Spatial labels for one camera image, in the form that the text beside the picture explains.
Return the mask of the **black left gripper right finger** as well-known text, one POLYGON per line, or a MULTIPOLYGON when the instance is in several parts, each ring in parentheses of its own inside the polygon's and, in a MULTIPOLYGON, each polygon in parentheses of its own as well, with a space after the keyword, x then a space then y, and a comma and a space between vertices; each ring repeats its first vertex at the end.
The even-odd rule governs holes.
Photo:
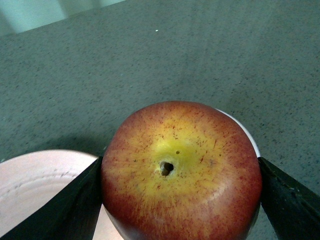
POLYGON ((261 205, 279 240, 320 238, 320 196, 263 157, 261 205))

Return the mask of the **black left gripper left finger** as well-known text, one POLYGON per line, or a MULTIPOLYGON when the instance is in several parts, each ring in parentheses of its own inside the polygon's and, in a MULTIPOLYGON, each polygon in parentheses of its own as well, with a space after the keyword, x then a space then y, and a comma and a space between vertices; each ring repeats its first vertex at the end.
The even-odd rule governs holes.
POLYGON ((98 157, 39 210, 9 232, 3 240, 91 240, 102 205, 101 166, 98 157))

